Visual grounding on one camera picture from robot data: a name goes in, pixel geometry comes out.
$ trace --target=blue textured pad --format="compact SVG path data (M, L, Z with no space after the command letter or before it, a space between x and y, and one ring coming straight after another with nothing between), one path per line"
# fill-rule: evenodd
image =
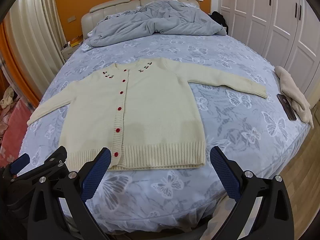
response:
M210 162L214 167L214 170L216 171L229 198L232 198L238 202L241 197L240 182L215 148L212 148L210 151Z
M81 185L81 199L85 203L87 199L91 199L96 192L104 174L111 163L111 152L108 148L101 157L96 161L95 165L88 172L88 175Z
M10 173L12 175L17 175L25 166L30 163L30 157L28 154L24 153L18 159L16 159L10 166Z

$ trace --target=wall switch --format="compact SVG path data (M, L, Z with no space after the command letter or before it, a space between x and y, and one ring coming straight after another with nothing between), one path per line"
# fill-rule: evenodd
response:
M76 20L76 17L73 15L70 18L68 18L68 23L71 23L71 22L73 22L75 20Z

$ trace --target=cardigan's right sleeve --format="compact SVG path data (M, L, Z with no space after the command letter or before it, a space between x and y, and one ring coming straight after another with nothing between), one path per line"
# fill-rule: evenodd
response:
M268 97L266 87L250 79L198 64L182 63L167 58L162 58L162 60L164 60L167 68L190 83L215 87L225 85L240 92L263 98Z
M39 118L45 116L52 111L70 104L71 101L76 98L76 87L78 81L73 81L65 87L64 90L49 98L47 101L38 106L38 108L33 112L27 125L31 125L33 122L37 121Z

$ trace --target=black backpack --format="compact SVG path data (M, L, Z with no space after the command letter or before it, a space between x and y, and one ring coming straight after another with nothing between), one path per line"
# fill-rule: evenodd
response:
M224 19L223 15L219 14L218 12L214 11L211 15L209 15L212 20L214 20L216 23L219 23L223 27L227 28L227 34L228 34L228 25L226 23L226 20Z

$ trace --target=metal screw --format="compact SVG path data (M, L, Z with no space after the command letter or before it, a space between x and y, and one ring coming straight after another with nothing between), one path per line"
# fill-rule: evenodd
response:
M244 174L248 178L252 178L253 177L253 173L251 171L246 171Z
M76 176L77 176L77 173L74 172L74 171L70 172L69 175L68 175L68 177L69 177L70 179L74 179Z
M277 176L276 176L276 181L281 182L281 181L282 181L282 177L281 177L281 176L279 176L279 175L277 175Z
M46 177L41 177L41 178L39 179L40 183L44 183L45 180L46 180Z

